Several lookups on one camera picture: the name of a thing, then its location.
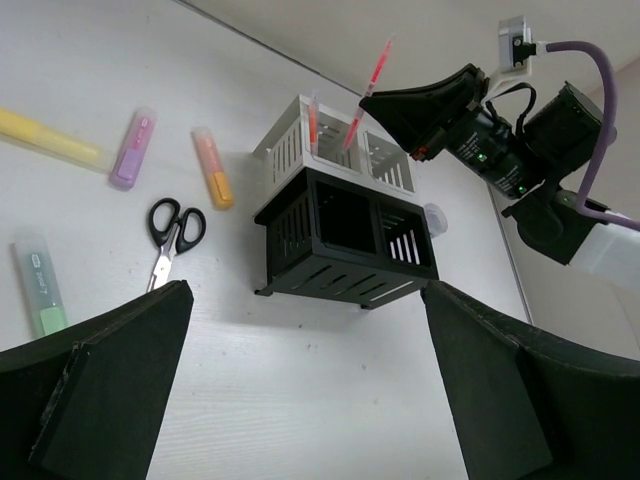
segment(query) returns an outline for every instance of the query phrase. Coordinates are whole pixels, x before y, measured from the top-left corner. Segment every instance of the green highlighter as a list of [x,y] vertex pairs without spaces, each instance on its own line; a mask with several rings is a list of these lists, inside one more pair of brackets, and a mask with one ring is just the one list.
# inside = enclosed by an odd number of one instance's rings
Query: green highlighter
[[69,322],[44,237],[22,235],[13,247],[38,338],[67,328]]

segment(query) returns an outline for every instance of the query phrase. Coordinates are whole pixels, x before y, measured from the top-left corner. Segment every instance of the scissor handle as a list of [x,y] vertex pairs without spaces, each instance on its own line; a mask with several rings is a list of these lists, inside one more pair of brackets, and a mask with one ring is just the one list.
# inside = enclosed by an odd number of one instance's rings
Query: scissor handle
[[[156,227],[154,220],[156,210],[158,210],[162,205],[169,205],[172,209],[171,218],[164,229]],[[149,229],[153,242],[158,248],[167,243],[169,235],[171,235],[171,231],[173,230],[173,226],[180,221],[180,208],[180,203],[178,203],[175,198],[167,197],[162,200],[158,200],[153,207],[151,207],[151,210],[149,210],[149,215],[147,215],[147,228]]]
[[[184,238],[184,234],[187,231],[187,223],[192,215],[195,215],[198,218],[198,221],[200,222],[200,230],[198,231],[198,236],[195,240],[187,240]],[[204,218],[204,213],[202,213],[198,208],[187,208],[180,217],[180,220],[178,220],[178,225],[179,231],[178,238],[176,239],[176,253],[178,254],[188,252],[199,244],[207,231],[207,220]]]

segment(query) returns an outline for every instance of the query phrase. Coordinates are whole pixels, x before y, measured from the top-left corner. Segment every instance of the table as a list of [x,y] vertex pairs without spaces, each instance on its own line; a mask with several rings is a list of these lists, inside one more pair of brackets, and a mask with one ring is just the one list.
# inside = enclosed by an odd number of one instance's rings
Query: table
[[[461,479],[465,469],[417,294],[373,312],[253,290],[265,282],[250,156],[294,95],[356,97],[169,0],[1,0],[0,105],[117,150],[135,108],[159,113],[133,190],[0,142],[0,349],[30,341],[9,245],[48,240],[71,323],[141,295],[156,250],[144,218],[174,196],[205,210],[178,257],[195,304],[149,478]],[[214,131],[237,205],[210,208],[189,131]],[[524,309],[485,185],[452,158],[420,165],[450,231],[442,279],[517,318]]]

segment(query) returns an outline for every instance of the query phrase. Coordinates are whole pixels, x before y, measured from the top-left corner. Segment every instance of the cable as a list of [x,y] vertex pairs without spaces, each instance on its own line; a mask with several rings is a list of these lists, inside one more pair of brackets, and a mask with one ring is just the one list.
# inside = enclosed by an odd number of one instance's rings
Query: cable
[[[500,95],[496,95],[492,99],[492,100],[495,100],[496,98],[500,98],[503,95],[508,95],[510,93],[517,92],[519,90],[529,90],[531,93],[529,95],[529,104],[527,105],[527,108],[524,109],[524,112],[522,112],[520,114],[520,116],[518,117],[518,120],[516,121],[516,136],[517,137],[521,137],[523,135],[523,133],[524,133],[524,121],[527,118],[527,115],[529,115],[529,113],[531,113],[531,110],[533,110],[533,107],[536,104],[536,100],[538,99],[538,92],[536,92],[536,89],[533,88],[533,86],[530,83],[520,82],[517,85],[514,85],[513,87],[509,88],[508,90],[505,90]],[[498,117],[498,112],[496,111],[495,107],[493,106],[493,103],[487,102],[485,104],[485,106],[487,107],[487,110],[489,110],[489,113],[491,113],[491,116],[493,117],[493,119],[494,120],[498,120],[498,118],[499,118]]]
[[595,218],[604,222],[613,223],[632,230],[640,231],[640,222],[610,213],[598,212],[586,206],[589,191],[598,175],[598,170],[609,147],[609,140],[615,135],[616,111],[618,109],[618,87],[611,62],[607,55],[599,47],[589,42],[569,41],[548,43],[546,50],[555,52],[583,52],[589,55],[598,66],[602,85],[604,87],[604,110],[602,114],[602,127],[598,134],[598,140],[593,149],[591,161],[580,184],[576,200],[576,211],[585,217]]

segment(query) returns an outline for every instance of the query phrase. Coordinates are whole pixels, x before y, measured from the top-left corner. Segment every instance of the scissors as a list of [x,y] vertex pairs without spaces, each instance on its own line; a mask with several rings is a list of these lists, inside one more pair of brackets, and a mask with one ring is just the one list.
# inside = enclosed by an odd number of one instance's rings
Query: scissors
[[[161,230],[156,226],[154,216],[156,214],[156,210],[163,205],[168,205],[172,212],[169,223],[164,230]],[[147,292],[155,290],[167,283],[173,257],[180,255],[181,253],[188,252],[199,244],[207,231],[207,221],[201,210],[197,208],[187,208],[182,215],[180,215],[180,210],[180,203],[178,203],[176,199],[169,197],[157,201],[153,207],[151,207],[151,210],[149,210],[149,214],[147,215],[147,227],[149,228],[149,233],[151,234],[153,242],[160,249],[160,254],[158,255],[158,261],[156,262],[155,267],[153,267],[153,273],[149,280]],[[184,238],[184,234],[187,230],[187,223],[191,216],[197,217],[200,229],[195,240],[186,240]]]

